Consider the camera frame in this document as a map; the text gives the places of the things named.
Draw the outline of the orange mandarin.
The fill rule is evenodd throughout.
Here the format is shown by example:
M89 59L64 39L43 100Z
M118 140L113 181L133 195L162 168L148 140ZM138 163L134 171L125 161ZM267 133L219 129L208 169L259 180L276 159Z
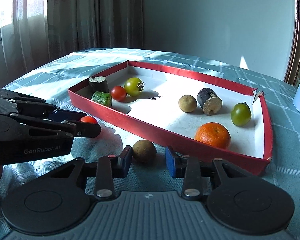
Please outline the orange mandarin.
M197 129L194 140L212 147L227 149L230 146L231 135L223 125L208 122Z

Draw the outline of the red shallow cardboard tray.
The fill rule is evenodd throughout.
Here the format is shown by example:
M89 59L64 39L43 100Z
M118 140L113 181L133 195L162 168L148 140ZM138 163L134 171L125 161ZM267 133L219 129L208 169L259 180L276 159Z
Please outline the red shallow cardboard tray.
M261 91L166 65L125 61L68 90L73 106L203 161L226 159L261 174L273 132Z

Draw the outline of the brown longan fruit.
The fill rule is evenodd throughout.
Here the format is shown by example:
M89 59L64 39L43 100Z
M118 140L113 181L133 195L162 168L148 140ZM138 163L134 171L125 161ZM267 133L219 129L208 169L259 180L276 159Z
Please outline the brown longan fruit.
M191 95L183 95L178 101L179 108L185 113L192 113L197 108L197 100Z
M137 163L150 164L157 156L157 149L149 140L139 140L132 147L132 156Z

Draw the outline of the green cucumber chunk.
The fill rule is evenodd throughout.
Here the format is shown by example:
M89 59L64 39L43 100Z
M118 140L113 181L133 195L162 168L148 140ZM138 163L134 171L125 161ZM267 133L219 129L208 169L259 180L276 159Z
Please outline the green cucumber chunk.
M107 107L112 106L112 97L110 93L96 91L91 97L91 100Z

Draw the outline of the teal checked tablecloth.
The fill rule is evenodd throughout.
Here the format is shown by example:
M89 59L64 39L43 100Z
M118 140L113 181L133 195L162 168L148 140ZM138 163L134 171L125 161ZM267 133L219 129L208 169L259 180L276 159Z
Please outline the teal checked tablecloth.
M221 77L264 92L273 129L273 159L263 178L287 191L295 212L288 231L300 239L300 113L293 105L296 88L276 78L204 57L163 51L125 48L91 48L73 52L47 63L9 83L6 88L45 99L63 109L71 109L68 88L87 77L126 60L163 64ZM54 168L83 157L96 161L104 154L118 154L138 137L106 122L96 138L77 138L71 153L57 158L5 166L0 180L0 239L9 233L1 213L6 194Z

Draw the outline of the red cherry tomato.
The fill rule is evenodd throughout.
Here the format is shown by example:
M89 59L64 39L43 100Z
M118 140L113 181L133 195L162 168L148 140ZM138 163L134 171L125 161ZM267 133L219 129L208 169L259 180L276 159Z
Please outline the red cherry tomato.
M122 86L113 87L110 94L116 101L125 101L127 96L127 92Z
M97 120L92 116L84 116L80 119L80 122L87 122L91 124L97 124Z

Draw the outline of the green tomato with stem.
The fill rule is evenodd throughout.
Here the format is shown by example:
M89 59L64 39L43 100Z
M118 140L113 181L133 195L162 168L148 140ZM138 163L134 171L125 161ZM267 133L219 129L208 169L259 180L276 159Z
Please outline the green tomato with stem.
M125 82L125 90L130 96L138 96L144 89L144 82L138 77L131 77Z

